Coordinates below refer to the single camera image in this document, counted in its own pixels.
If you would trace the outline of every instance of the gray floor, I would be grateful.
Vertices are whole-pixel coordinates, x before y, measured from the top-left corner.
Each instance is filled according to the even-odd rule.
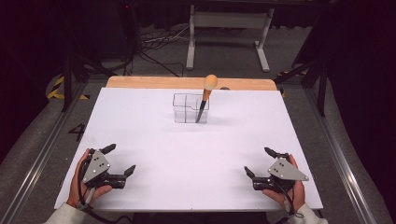
[[[252,47],[253,41],[260,36],[260,31],[245,30],[238,35],[230,35],[220,30],[203,30],[197,37],[194,69],[184,71],[183,76],[205,77],[208,74],[216,74],[218,77],[274,78],[278,72],[290,70],[290,65],[308,33],[309,29],[301,28],[270,30],[264,51],[271,72],[263,73],[255,49]],[[162,49],[149,50],[146,53],[161,63],[185,63],[187,46],[187,40],[180,39]],[[168,67],[181,75],[180,64],[169,64]],[[148,63],[137,56],[134,59],[131,75],[172,76],[159,65]],[[316,177],[315,182],[324,205],[321,212],[330,223],[361,223],[333,162],[325,133],[316,119],[315,110],[309,103],[307,90],[299,85],[300,79],[294,77],[279,85],[279,88],[286,91],[285,105],[311,171]],[[85,86],[84,94],[89,94],[91,99],[77,101],[59,133],[59,138],[54,142],[52,153],[38,180],[32,183],[34,186],[32,191],[26,192],[27,200],[22,202],[14,223],[42,223],[53,212],[60,185],[78,147],[77,135],[68,131],[80,123],[88,123],[97,95],[105,85],[106,78],[97,75],[92,76]],[[47,107],[26,129],[0,165],[2,178],[0,214],[6,213],[25,177],[29,175],[29,170],[61,116],[62,106],[62,100],[50,99]],[[331,87],[327,89],[325,111],[329,128],[342,149],[376,222],[392,223],[381,195],[365,172],[348,139],[337,105],[332,98]],[[104,213],[104,215],[115,218],[119,214]],[[268,217],[272,223],[275,223],[285,215],[285,212],[279,211],[269,213]],[[86,223],[97,222],[89,217]]]

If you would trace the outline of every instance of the aluminum rail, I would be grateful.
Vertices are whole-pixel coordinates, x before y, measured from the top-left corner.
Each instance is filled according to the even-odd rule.
[[[376,221],[373,217],[373,214],[366,200],[364,199],[364,196],[355,179],[355,176],[349,168],[347,159],[345,158],[342,149],[340,148],[337,140],[330,131],[327,120],[323,118],[318,111],[317,97],[315,96],[314,91],[312,89],[305,89],[305,95],[312,109],[315,111],[315,116],[320,124],[321,129],[326,135],[326,139],[331,148],[330,154],[332,155],[335,167],[337,168],[338,173],[341,176],[341,179],[346,188],[346,192],[349,195],[350,201],[352,201],[352,204],[355,208],[356,214],[358,215],[360,222],[375,224]]]
[[[42,171],[44,170],[45,165],[47,164],[48,159],[53,151],[54,145],[58,140],[60,131],[64,127],[67,119],[69,118],[71,112],[73,111],[76,102],[78,101],[79,96],[83,93],[86,83],[78,83],[76,84],[76,89],[73,93],[73,101],[71,102],[68,109],[63,112],[60,117],[57,119],[55,126],[53,127],[51,133],[49,134],[49,138],[47,139],[46,143],[42,147],[40,153],[38,154],[37,158],[35,159],[35,163],[33,164],[32,168],[30,168],[29,172],[27,173],[23,183],[21,184],[20,189],[18,190],[17,194],[14,197],[14,200],[10,204],[8,210],[6,211],[5,215],[1,219],[0,223],[7,223],[11,224],[14,223],[17,219],[18,215],[20,214],[24,204],[26,203],[27,199],[29,198],[30,193],[32,192],[33,188],[35,187],[35,183],[37,182],[38,178],[40,177]]]

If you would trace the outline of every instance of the white tabletop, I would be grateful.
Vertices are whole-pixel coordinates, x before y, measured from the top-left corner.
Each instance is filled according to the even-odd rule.
[[[269,176],[270,147],[290,153],[304,182],[306,202],[322,208],[315,182],[279,91],[219,91],[210,96],[206,124],[175,123],[174,93],[199,90],[103,88],[66,175],[55,208],[67,200],[70,181],[86,148],[117,144],[106,154],[110,174],[136,164],[124,189],[93,207],[123,211],[271,211],[280,206],[254,190],[244,166]]]

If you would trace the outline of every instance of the dark background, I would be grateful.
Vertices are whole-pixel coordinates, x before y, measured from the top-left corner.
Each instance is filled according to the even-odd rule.
[[[395,2],[346,0],[340,6],[339,11],[322,15],[297,61],[306,63],[318,57],[329,60],[329,80],[349,138],[396,220],[392,177],[396,151],[396,89],[392,73],[396,64]],[[103,52],[98,44],[111,45],[92,39],[83,7],[78,1],[59,5],[46,1],[1,1],[0,161],[47,104],[45,89],[62,69],[64,51],[57,24],[69,21],[70,32],[75,35],[66,40],[96,62]],[[165,13],[168,7],[140,7],[137,15],[145,26],[154,24],[169,29],[188,21],[188,13],[175,14],[174,10],[180,8],[172,7],[169,14]],[[306,27],[316,23],[316,17],[317,12],[311,14],[305,9],[278,10],[273,25]],[[108,19],[117,23],[117,17]],[[118,37],[104,39],[122,36],[120,27],[114,29],[117,32],[109,33]]]

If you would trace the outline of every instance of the person's left hand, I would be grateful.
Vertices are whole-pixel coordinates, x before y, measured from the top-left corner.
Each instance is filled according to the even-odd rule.
[[[70,185],[70,192],[69,192],[69,198],[67,199],[67,204],[69,204],[70,206],[73,206],[75,208],[77,208],[77,203],[79,201],[79,197],[78,197],[78,169],[81,166],[82,162],[88,157],[90,150],[87,149],[84,153],[84,155],[82,155],[81,159],[79,159],[78,165],[76,167],[76,171],[75,174],[73,176],[72,179],[72,183]],[[85,192],[85,190],[87,189],[87,186],[83,183],[81,183],[81,192]],[[95,193],[92,196],[91,199],[91,203],[99,198],[100,196],[110,192],[113,188],[111,188],[111,186],[109,185],[105,185],[100,187],[99,189],[97,189],[95,191]],[[87,190],[87,193],[85,194],[85,199],[87,199],[88,195],[90,194],[90,191]]]

